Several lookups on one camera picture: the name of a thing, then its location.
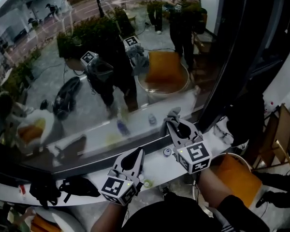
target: black sleeve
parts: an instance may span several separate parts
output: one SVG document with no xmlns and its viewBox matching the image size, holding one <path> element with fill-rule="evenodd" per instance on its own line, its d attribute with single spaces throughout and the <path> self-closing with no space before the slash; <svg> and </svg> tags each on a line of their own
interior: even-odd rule
<svg viewBox="0 0 290 232">
<path fill-rule="evenodd" d="M 236 229 L 245 232 L 269 232 L 269 227 L 250 211 L 239 198 L 230 195 L 218 206 L 217 210 Z"/>
<path fill-rule="evenodd" d="M 11 224 L 8 226 L 8 232 L 19 232 L 18 226 L 16 224 Z"/>
</svg>

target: black bag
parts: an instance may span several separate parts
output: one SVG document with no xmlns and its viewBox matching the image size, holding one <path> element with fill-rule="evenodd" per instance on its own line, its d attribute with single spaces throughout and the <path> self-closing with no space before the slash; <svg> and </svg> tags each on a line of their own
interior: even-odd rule
<svg viewBox="0 0 290 232">
<path fill-rule="evenodd" d="M 48 209 L 47 201 L 52 205 L 57 205 L 57 198 L 61 196 L 56 186 L 56 182 L 49 180 L 46 182 L 32 183 L 30 186 L 30 194 L 35 197 L 44 209 Z"/>
<path fill-rule="evenodd" d="M 98 189 L 91 183 L 91 181 L 80 176 L 73 176 L 65 179 L 59 187 L 59 190 L 68 193 L 67 197 L 64 199 L 65 203 L 69 200 L 72 194 L 77 196 L 100 196 Z"/>
</svg>

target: orange cushion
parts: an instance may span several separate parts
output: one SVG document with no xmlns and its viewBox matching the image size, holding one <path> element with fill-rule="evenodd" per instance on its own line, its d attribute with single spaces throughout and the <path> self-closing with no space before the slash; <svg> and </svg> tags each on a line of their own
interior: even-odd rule
<svg viewBox="0 0 290 232">
<path fill-rule="evenodd" d="M 40 127 L 34 125 L 25 126 L 18 129 L 19 137 L 24 141 L 25 144 L 30 143 L 35 138 L 40 138 L 43 134 L 43 130 Z"/>
<path fill-rule="evenodd" d="M 47 231 L 47 232 L 61 232 L 61 229 L 59 227 L 57 227 L 57 225 L 53 225 L 51 223 L 49 223 L 48 221 L 46 221 L 44 218 L 42 218 L 39 215 L 35 215 L 32 224 L 35 225 L 35 231 L 36 232 L 42 232 L 42 231 Z"/>
<path fill-rule="evenodd" d="M 252 204 L 262 182 L 246 166 L 231 155 L 226 155 L 216 175 L 240 198 L 247 208 Z"/>
<path fill-rule="evenodd" d="M 149 52 L 149 73 L 145 81 L 151 88 L 165 88 L 170 92 L 180 90 L 185 85 L 183 66 L 176 52 Z"/>
</svg>

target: red object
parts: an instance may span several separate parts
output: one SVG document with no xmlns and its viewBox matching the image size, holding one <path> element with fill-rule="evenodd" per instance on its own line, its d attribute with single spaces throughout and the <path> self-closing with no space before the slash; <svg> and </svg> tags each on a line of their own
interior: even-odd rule
<svg viewBox="0 0 290 232">
<path fill-rule="evenodd" d="M 25 186 L 24 185 L 20 185 L 19 186 L 19 189 L 21 191 L 21 193 L 24 195 L 26 193 L 26 189 L 25 189 Z"/>
</svg>

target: glass window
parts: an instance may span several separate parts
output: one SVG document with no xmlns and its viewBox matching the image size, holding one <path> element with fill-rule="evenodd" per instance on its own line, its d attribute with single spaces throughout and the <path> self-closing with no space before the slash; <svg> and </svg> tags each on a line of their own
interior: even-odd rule
<svg viewBox="0 0 290 232">
<path fill-rule="evenodd" d="M 172 108 L 194 120 L 235 40 L 225 2 L 0 0 L 0 142 L 58 171 L 159 138 Z"/>
</svg>

